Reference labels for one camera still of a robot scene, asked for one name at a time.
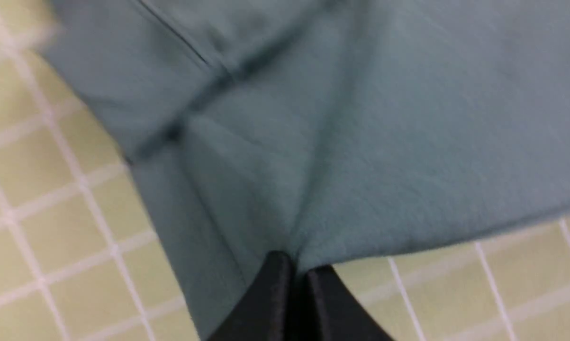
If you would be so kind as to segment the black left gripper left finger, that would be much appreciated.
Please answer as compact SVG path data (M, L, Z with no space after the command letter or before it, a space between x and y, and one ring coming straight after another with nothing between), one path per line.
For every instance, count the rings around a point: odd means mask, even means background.
M210 341L283 341L294 267L290 257L271 251L241 300Z

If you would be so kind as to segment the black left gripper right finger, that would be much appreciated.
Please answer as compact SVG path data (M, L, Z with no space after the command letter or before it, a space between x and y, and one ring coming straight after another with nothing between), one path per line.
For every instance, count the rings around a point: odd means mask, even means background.
M306 274L307 341L392 341L332 266Z

